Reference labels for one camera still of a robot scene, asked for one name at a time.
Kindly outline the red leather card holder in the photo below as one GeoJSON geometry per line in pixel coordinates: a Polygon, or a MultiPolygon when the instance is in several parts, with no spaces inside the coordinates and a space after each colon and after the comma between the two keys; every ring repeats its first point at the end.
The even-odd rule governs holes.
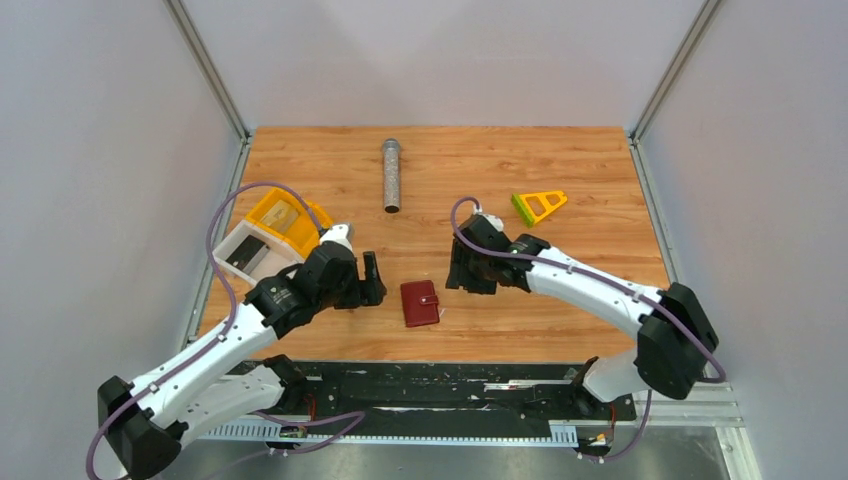
{"type": "Polygon", "coordinates": [[[439,299],[431,280],[400,285],[404,323],[407,328],[437,324],[440,321],[439,299]]]}

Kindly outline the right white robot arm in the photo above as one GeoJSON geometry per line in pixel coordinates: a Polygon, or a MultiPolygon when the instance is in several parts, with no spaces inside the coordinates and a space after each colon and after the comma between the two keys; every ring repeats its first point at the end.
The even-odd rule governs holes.
{"type": "Polygon", "coordinates": [[[686,399],[705,381],[719,343],[689,287],[625,281],[533,235],[510,239],[493,215],[473,214],[455,228],[446,286],[481,295],[518,288],[576,306],[628,335],[634,348],[592,358],[577,375],[577,387],[603,403],[647,390],[686,399]]]}

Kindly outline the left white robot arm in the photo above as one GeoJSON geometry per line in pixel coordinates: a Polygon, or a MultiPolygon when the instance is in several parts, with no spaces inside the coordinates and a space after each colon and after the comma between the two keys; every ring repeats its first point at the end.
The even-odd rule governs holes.
{"type": "Polygon", "coordinates": [[[250,354],[309,324],[327,309],[378,306],[387,289],[373,251],[357,259],[352,227],[323,231],[301,263],[259,280],[225,320],[151,371],[97,389],[98,431],[128,479],[151,479],[201,435],[244,414],[297,399],[303,377],[284,355],[224,382],[250,354]]]}

